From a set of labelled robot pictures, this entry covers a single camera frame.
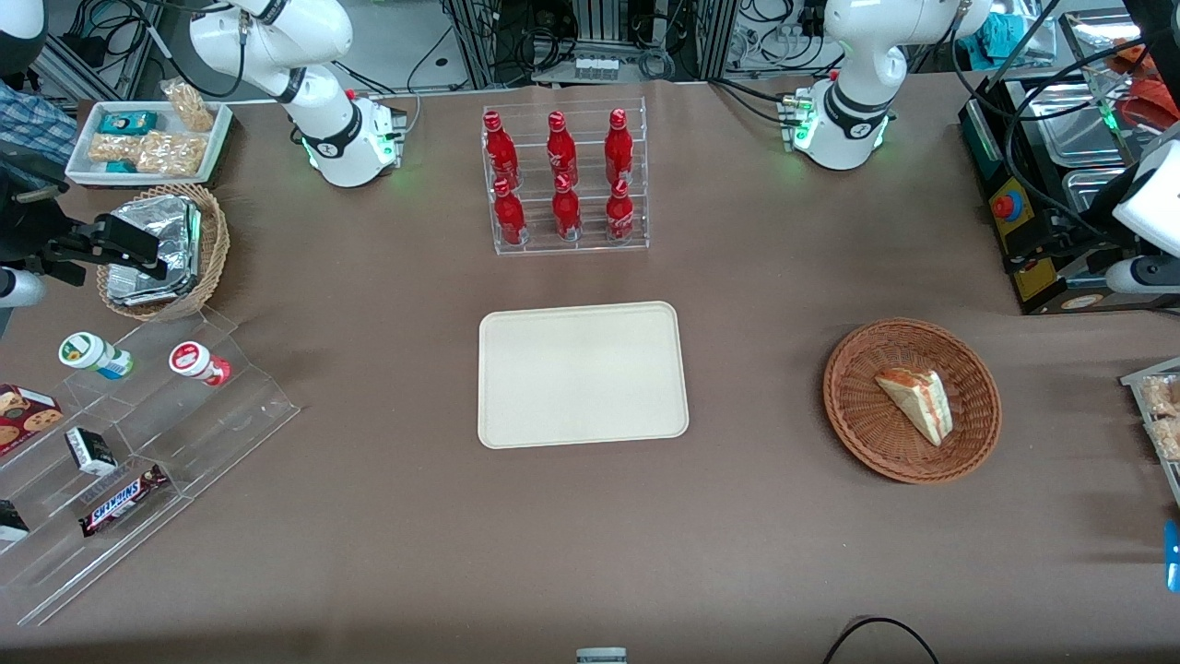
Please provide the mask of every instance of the person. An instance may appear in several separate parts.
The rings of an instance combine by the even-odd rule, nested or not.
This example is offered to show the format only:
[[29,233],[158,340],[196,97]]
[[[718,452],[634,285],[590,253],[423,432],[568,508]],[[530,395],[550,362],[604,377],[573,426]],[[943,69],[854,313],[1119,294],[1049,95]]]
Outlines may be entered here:
[[[0,81],[0,142],[35,150],[64,166],[73,152],[77,132],[78,123],[52,103]],[[45,184],[4,159],[0,159],[0,169],[31,188]]]

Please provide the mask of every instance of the round wicker basket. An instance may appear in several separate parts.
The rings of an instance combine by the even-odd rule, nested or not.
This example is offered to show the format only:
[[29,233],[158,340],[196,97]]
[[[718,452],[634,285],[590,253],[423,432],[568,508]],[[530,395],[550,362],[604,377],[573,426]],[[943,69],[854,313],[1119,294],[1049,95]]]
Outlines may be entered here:
[[225,267],[225,255],[229,254],[229,226],[225,215],[217,204],[217,198],[199,184],[163,184],[152,186],[136,196],[135,199],[151,198],[175,193],[188,196],[201,208],[201,278],[189,294],[171,302],[155,302],[123,307],[111,301],[106,295],[106,278],[110,269],[100,265],[98,272],[98,296],[113,311],[135,317],[136,320],[175,320],[196,313],[214,294],[221,281],[222,268]]
[[[953,421],[940,446],[930,445],[877,386],[874,377],[889,368],[938,373]],[[971,473],[999,439],[999,393],[988,368],[950,331],[920,320],[878,320],[845,337],[827,361],[824,408],[857,459],[913,485]]]

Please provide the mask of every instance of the acrylic bottle rack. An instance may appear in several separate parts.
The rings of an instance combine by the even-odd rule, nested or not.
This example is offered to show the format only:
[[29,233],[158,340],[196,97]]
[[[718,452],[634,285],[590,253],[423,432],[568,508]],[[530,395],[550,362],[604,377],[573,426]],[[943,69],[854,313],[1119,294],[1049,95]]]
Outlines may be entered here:
[[[632,162],[630,196],[635,206],[635,226],[625,244],[607,241],[607,200],[610,184],[607,182],[607,132],[610,129],[610,111],[627,111],[627,127],[631,132]],[[487,132],[483,132],[484,176],[486,178],[487,210],[492,221],[492,241],[499,255],[524,255],[579,250],[645,249],[651,244],[651,217],[648,210],[648,112],[643,97],[608,99],[603,101],[550,101],[543,104],[507,104],[484,106],[484,111],[497,111],[505,131],[516,143],[520,160],[522,183],[516,193],[524,205],[529,241],[513,245],[500,236],[496,223],[496,192],[492,190],[494,175],[485,149]],[[582,236],[566,242],[557,234],[553,218],[553,173],[549,165],[549,113],[562,111],[565,125],[577,149],[578,193],[582,209]]]
[[[13,502],[30,530],[18,543],[0,541],[6,620],[48,620],[299,413],[242,354],[230,336],[235,327],[209,308],[146,322],[114,343],[135,359],[127,377],[77,372],[51,392],[65,418],[0,458],[0,498]],[[210,388],[172,373],[168,356],[185,341],[227,360],[230,380]],[[119,467],[103,478],[79,472],[65,442],[73,427],[101,435]],[[152,465],[171,481],[83,538],[78,519]]]

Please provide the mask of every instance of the table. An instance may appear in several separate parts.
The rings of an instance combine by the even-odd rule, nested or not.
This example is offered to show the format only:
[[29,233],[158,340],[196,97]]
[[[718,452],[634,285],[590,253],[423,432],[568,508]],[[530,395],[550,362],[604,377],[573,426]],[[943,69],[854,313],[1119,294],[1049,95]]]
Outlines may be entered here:
[[[635,93],[651,249],[497,257],[483,104]],[[1174,508],[1117,377],[1180,355],[1180,328],[1018,315],[959,142],[964,97],[952,75],[912,77],[851,172],[782,153],[706,85],[427,98],[406,166],[358,190],[307,166],[280,107],[237,109],[212,303],[306,409],[45,627],[0,627],[0,659],[539,664],[624,645],[636,664],[811,663],[872,613],[945,662],[1175,662]],[[76,188],[63,206],[88,218],[129,197]],[[5,379],[53,384],[70,331],[130,329],[92,288],[53,284],[14,316]],[[485,314],[657,298],[680,315],[683,438],[479,445]],[[951,485],[872,474],[825,420],[827,354],[891,315],[948,327],[999,387],[999,446]],[[922,657],[873,626],[837,660]]]

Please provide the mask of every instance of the white tray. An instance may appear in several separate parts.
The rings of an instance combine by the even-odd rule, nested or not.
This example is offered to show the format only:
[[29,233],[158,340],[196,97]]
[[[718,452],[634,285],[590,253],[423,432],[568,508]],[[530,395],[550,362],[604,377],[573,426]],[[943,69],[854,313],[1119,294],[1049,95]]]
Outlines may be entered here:
[[99,101],[91,109],[86,124],[81,127],[78,143],[74,145],[70,162],[66,164],[66,177],[78,184],[91,186],[155,186],[157,184],[199,184],[208,182],[217,165],[217,155],[221,153],[222,143],[229,133],[230,121],[234,112],[229,104],[206,101],[209,112],[214,113],[214,126],[209,130],[209,146],[205,147],[205,156],[201,159],[201,167],[192,177],[173,177],[155,172],[106,172],[106,162],[92,162],[86,152],[90,151],[90,142],[98,133],[99,123],[107,113],[119,113],[126,111],[156,111],[159,116],[156,129],[169,132],[195,133],[189,131],[181,116],[172,110],[169,101]]
[[675,439],[687,429],[680,328],[668,302],[503,310],[480,322],[484,446]]

